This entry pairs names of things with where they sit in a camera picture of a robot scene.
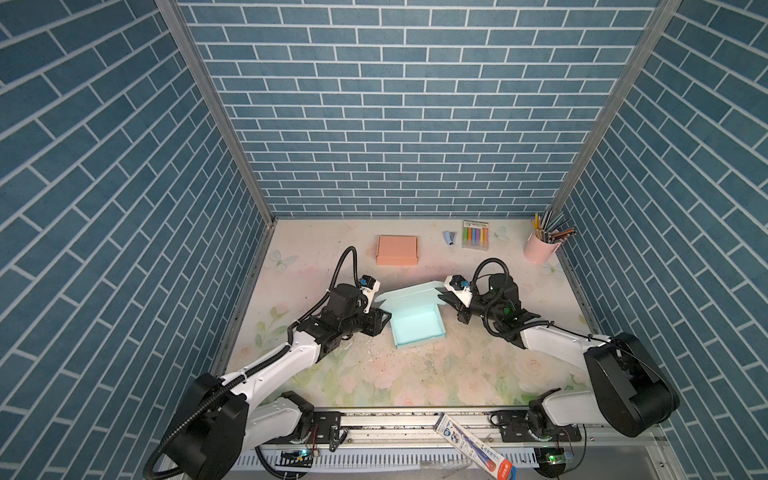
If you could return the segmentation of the light blue cardboard box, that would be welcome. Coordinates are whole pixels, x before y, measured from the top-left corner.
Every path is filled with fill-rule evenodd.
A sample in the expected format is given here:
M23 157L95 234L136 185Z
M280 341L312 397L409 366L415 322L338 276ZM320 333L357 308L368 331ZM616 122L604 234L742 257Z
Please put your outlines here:
M378 296L380 308L391 314L389 325L397 349L445 338L446 330L439 309L445 302L438 297L442 287L442 283L432 281Z

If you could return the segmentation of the pink cardboard box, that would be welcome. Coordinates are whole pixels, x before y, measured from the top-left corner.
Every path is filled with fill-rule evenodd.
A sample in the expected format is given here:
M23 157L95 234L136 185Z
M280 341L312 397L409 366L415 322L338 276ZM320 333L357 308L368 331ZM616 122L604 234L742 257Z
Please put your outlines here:
M382 266L414 266L418 264L418 238L415 236L381 235L377 241L376 262Z

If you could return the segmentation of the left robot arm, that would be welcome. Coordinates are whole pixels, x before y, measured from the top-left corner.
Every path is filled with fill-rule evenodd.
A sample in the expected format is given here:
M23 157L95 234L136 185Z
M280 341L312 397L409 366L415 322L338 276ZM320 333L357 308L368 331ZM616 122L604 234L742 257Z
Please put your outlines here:
M391 318L375 299L379 289L369 275L355 274L350 284L333 277L323 297L288 325L283 344L237 371L199 376L149 455L143 477L221 479L245 450L275 438L304 439L313 406L293 392L265 400L354 334L379 335Z

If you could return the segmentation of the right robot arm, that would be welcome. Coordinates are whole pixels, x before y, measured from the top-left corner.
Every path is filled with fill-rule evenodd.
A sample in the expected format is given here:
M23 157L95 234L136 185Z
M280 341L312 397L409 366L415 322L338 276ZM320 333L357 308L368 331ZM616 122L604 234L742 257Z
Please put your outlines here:
M526 422L537 439L548 439L562 427L590 424L609 425L634 438L680 406L676 388L636 336L575 332L524 309L517 284L498 258L482 261L470 279L447 276L436 290L460 323L479 317L491 336L587 373L590 390L552 389L529 402Z

